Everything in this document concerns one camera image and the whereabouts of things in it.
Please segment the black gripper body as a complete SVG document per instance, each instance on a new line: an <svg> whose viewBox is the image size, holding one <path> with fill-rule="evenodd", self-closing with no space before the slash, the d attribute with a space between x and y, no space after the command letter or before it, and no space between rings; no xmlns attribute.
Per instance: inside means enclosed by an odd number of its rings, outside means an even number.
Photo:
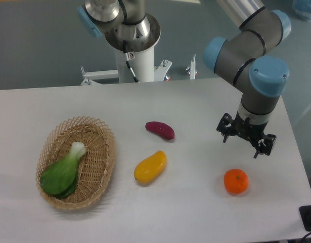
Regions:
<svg viewBox="0 0 311 243"><path fill-rule="evenodd" d="M233 136L238 136L250 142L253 146L254 140L258 139L264 133L267 124L268 122L259 125L252 124L249 117L242 118L239 112L237 112L233 121Z"/></svg>

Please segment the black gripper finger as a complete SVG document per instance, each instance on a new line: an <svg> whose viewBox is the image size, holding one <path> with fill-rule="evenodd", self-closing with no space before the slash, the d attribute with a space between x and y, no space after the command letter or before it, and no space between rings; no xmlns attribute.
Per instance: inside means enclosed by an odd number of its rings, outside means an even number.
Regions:
<svg viewBox="0 0 311 243"><path fill-rule="evenodd" d="M253 142L253 147L256 152L253 158L257 158L258 155L267 155L271 154L271 151L274 147L276 141L276 135L274 134L262 134L258 139L255 139Z"/></svg>
<svg viewBox="0 0 311 243"><path fill-rule="evenodd" d="M226 143L227 139L233 135L233 119L225 113L220 119L216 130L223 136L223 142Z"/></svg>

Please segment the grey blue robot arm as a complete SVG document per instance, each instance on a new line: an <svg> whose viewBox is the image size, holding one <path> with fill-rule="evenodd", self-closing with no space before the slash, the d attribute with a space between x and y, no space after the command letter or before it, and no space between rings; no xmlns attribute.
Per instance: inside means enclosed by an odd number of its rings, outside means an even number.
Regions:
<svg viewBox="0 0 311 243"><path fill-rule="evenodd" d="M269 11L261 1L220 1L220 6L240 29L232 40L216 37L203 53L204 64L242 93L235 117L224 114L217 130L225 139L238 136L248 141L256 154L270 155L276 136L265 134L289 68L268 52L290 33L289 17ZM154 66L154 46L161 30L145 10L144 1L85 1L77 9L85 29L94 37L104 36L115 51L121 83L164 80Z"/></svg>

